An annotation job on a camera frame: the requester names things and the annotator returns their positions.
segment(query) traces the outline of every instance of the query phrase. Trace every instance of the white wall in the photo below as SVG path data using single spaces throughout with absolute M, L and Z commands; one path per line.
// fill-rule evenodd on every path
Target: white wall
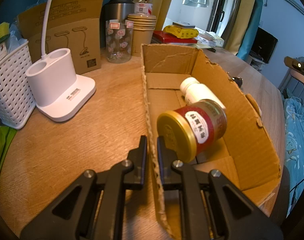
M 300 0 L 295 1 L 303 6 Z M 261 73 L 279 87 L 288 70 L 284 57 L 304 57 L 304 15 L 285 0 L 268 0 L 268 6 L 263 6 L 261 21 L 260 27 L 278 39 L 270 62 Z

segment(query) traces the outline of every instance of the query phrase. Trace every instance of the bed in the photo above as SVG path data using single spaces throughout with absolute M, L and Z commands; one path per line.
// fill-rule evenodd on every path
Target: bed
M 300 98 L 300 96 L 304 98 L 304 95 L 301 92 L 299 97 L 296 97 L 289 88 L 285 92 L 283 98 L 286 131 L 285 166 L 290 173 L 290 189 L 293 189 L 304 179 L 304 101 Z M 288 214 L 296 204 L 303 188 L 304 181 L 290 192 Z

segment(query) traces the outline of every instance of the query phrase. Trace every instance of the cardboard packaging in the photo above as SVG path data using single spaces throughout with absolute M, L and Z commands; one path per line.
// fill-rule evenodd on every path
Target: cardboard packaging
M 174 239 L 181 239 L 178 191 L 163 191 L 157 159 L 159 114 L 185 106 L 181 82 L 195 77 L 225 105 L 227 130 L 204 153 L 203 163 L 194 165 L 209 172 L 219 169 L 257 206 L 264 203 L 280 182 L 281 168 L 273 143 L 261 122 L 259 107 L 200 49 L 184 46 L 142 45 L 144 101 L 147 112 L 152 181 L 158 222 Z
M 103 0 L 53 0 L 47 24 L 46 53 L 69 48 L 76 74 L 101 68 L 100 14 Z M 18 27 L 29 40 L 32 62 L 41 57 L 46 3 L 18 15 Z

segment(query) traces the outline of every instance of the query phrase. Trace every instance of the jar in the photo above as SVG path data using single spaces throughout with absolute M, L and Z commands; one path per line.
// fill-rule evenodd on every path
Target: jar
M 105 22 L 107 60 L 124 63 L 131 58 L 134 23 L 129 20 L 109 20 Z
M 190 105 L 202 99 L 211 99 L 217 102 L 225 110 L 224 104 L 214 95 L 214 93 L 204 84 L 201 84 L 194 77 L 188 77 L 180 85 L 180 90 L 184 95 L 185 102 Z
M 225 112 L 210 99 L 166 111 L 157 119 L 157 131 L 164 137 L 166 147 L 186 163 L 221 138 L 226 127 Z

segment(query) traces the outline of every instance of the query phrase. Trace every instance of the white plastic basket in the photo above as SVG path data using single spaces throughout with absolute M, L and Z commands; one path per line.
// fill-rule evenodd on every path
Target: white plastic basket
M 32 64 L 27 44 L 25 42 L 0 61 L 0 119 L 15 129 L 25 125 L 35 107 L 25 74 Z

